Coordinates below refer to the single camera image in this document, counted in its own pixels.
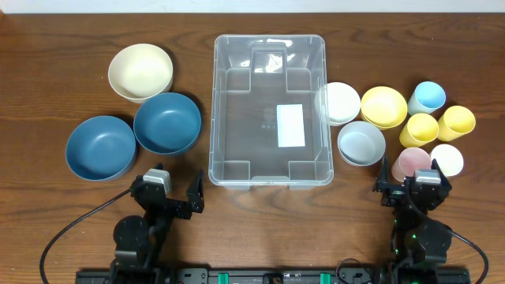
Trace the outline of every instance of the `blue bowl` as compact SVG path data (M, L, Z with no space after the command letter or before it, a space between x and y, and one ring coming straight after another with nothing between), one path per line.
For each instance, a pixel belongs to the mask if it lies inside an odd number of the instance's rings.
M139 108L133 131L149 151L175 155L195 144L201 125L196 104L185 95L171 92L154 96Z
M98 116L81 123L70 135L65 157L80 178L107 181L126 174L137 155L132 129L119 118Z

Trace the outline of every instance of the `plastic cup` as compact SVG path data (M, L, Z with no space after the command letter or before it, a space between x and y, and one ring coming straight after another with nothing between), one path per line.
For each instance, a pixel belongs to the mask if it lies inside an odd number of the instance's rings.
M415 114L400 133L403 147L420 147L432 142L439 135L439 124L429 114Z
M433 148L429 154L431 159L436 159L440 170L446 177L452 177L459 174L463 170L465 161L463 155L454 146L449 144L440 144Z
M405 176L412 177L415 170L429 170L432 160L428 153L421 148L407 148L396 159L391 173L395 180L402 182Z
M472 132L475 116L463 106L449 107L439 119L439 136L442 141L451 141Z
M445 104L445 91L437 83L420 83L409 100L409 114L430 114Z

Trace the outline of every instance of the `white wall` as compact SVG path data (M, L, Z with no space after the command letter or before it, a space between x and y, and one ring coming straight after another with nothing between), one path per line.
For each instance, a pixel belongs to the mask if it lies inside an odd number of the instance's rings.
M4 13L505 12L505 0L0 0Z

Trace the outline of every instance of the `wooden table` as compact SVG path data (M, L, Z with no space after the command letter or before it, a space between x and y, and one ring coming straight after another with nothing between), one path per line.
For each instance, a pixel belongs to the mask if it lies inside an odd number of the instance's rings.
M6 15L1 25L0 282L40 283L39 258L47 242L157 162L170 171L174 195L184 196L196 170L208 168L213 47L226 33L318 34L326 40L330 82L346 82L360 94L388 85L409 98L418 83L434 80L445 87L447 106L470 108L477 127L451 142L463 153L465 169L451 179L451 195L430 215L487 252L486 283L505 282L503 15ZM200 139L178 157L141 149L135 167L117 181L83 181L65 163L66 140L96 115L132 122L138 105L114 93L107 68L134 43L170 52L176 70L172 91L201 106ZM393 161L402 150L402 127L383 132ZM335 142L339 127L331 130ZM204 213L175 222L163 259L212 267L334 267L346 257L384 261L391 256L393 216L371 190L378 166L350 166L336 153L334 164L333 182L311 191L228 191L206 176ZM116 222L142 213L124 197L75 226L49 253L50 282L71 283L82 267L107 267ZM448 259L466 265L474 281L482 271L478 254L456 239Z

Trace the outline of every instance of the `pink cup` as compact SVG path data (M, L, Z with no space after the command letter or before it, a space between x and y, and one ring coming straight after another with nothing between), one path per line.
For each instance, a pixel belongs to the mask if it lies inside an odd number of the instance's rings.
M428 153L421 148L407 148L396 159L391 173L395 180L403 182L405 176L412 177L415 170L429 170L432 168L432 160Z

